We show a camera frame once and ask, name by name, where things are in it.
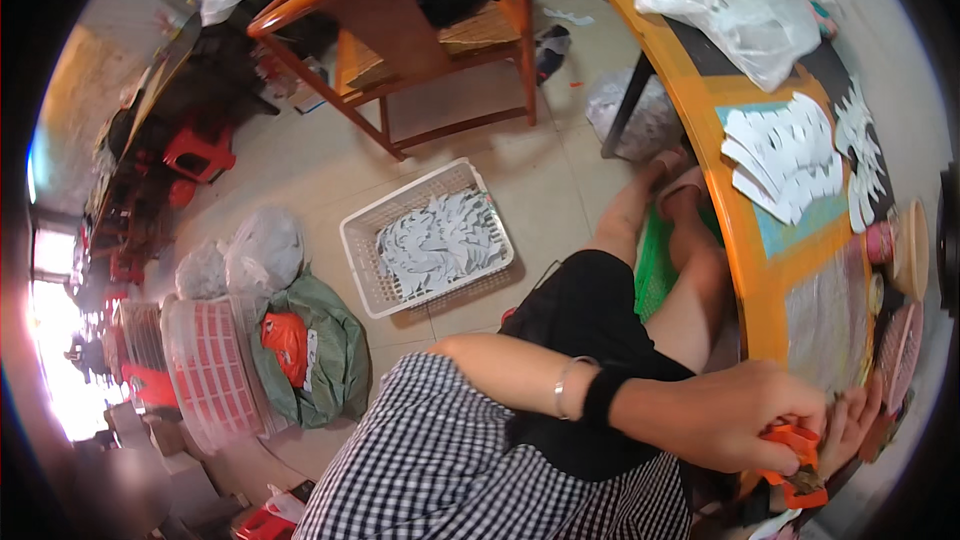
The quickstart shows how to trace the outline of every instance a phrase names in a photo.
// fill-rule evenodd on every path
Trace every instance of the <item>orange tool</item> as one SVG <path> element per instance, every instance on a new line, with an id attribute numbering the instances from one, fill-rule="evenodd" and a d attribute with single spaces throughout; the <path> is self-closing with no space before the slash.
<path id="1" fill-rule="evenodd" d="M 797 454 L 800 467 L 808 465 L 814 470 L 817 469 L 817 445 L 820 443 L 820 436 L 813 431 L 798 426 L 773 426 L 760 438 L 770 442 L 786 444 Z M 822 507 L 830 499 L 827 488 L 820 488 L 810 494 L 798 495 L 796 486 L 784 478 L 783 475 L 765 469 L 757 470 L 757 473 L 761 474 L 771 486 L 785 485 L 783 486 L 783 498 L 787 509 Z"/>

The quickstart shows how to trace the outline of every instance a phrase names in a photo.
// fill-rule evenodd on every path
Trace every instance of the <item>black shorts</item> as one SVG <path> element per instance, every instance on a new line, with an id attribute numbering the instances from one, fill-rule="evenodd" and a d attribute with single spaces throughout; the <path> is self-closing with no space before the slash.
<path id="1" fill-rule="evenodd" d="M 620 366 L 633 377 L 678 382 L 694 373 L 654 350 L 634 313 L 634 272 L 600 250 L 574 253 L 503 323 L 501 334 L 559 353 L 588 355 L 601 366 Z M 518 411 L 508 426 L 510 447 L 532 444 L 558 470 L 600 482 L 650 461 L 659 449 L 616 429 Z"/>

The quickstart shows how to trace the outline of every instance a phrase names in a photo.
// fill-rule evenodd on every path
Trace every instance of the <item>green plastic basket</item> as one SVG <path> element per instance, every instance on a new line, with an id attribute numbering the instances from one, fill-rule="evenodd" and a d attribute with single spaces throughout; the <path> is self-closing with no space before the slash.
<path id="1" fill-rule="evenodd" d="M 701 209 L 700 219 L 723 246 L 716 212 L 710 208 Z M 654 315 L 677 283 L 678 274 L 670 261 L 672 233 L 673 223 L 661 219 L 656 209 L 650 209 L 636 266 L 636 278 L 633 280 L 633 312 L 640 317 L 640 321 L 646 322 Z"/>

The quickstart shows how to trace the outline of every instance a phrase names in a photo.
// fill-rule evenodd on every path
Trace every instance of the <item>tile floor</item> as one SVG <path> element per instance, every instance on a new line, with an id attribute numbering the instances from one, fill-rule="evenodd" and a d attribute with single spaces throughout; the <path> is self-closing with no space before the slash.
<path id="1" fill-rule="evenodd" d="M 374 394 L 379 378 L 401 356 L 451 334 L 497 330 L 502 314 L 520 304 L 555 260 L 590 238 L 605 204 L 632 175 L 629 163 L 600 158 L 584 110 L 598 76 L 637 61 L 637 42 L 605 0 L 538 0 L 538 30 L 548 25 L 544 6 L 590 15 L 595 22 L 565 23 L 572 48 L 538 93 L 536 126 L 528 127 L 523 118 L 502 121 L 422 144 L 396 162 L 330 105 L 306 115 L 257 115 L 237 131 L 234 168 L 201 188 L 181 214 L 175 246 L 147 269 L 145 294 L 162 299 L 174 292 L 173 270 L 192 248 L 206 239 L 228 239 L 250 211 L 271 204 L 300 218 L 314 275 L 330 284 L 366 327 Z M 571 88 L 574 82 L 583 84 Z M 516 70 L 501 62 L 398 96 L 390 102 L 391 124 L 396 137 L 403 137 L 442 126 L 447 118 L 459 121 L 519 104 Z M 376 108 L 366 114 L 378 124 Z M 462 156 L 483 175 L 508 228 L 516 250 L 509 275 L 479 295 L 369 318 L 347 264 L 340 222 Z M 282 487 L 304 477 L 318 479 L 354 427 L 338 420 L 324 429 L 291 428 L 262 443 L 250 439 L 231 446 L 204 462 L 221 492 L 243 492 L 262 502 L 268 483 Z"/>

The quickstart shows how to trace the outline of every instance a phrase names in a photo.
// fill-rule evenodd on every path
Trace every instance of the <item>stack of paper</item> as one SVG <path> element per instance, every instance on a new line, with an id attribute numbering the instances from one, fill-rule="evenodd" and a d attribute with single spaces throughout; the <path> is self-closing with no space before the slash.
<path id="1" fill-rule="evenodd" d="M 820 105 L 793 92 L 775 111 L 730 111 L 720 151 L 737 162 L 733 187 L 783 223 L 796 224 L 814 198 L 839 194 L 843 162 Z"/>
<path id="2" fill-rule="evenodd" d="M 491 220 L 487 195 L 476 188 L 431 197 L 377 233 L 380 273 L 396 279 L 403 299 L 441 291 L 501 258 Z"/>

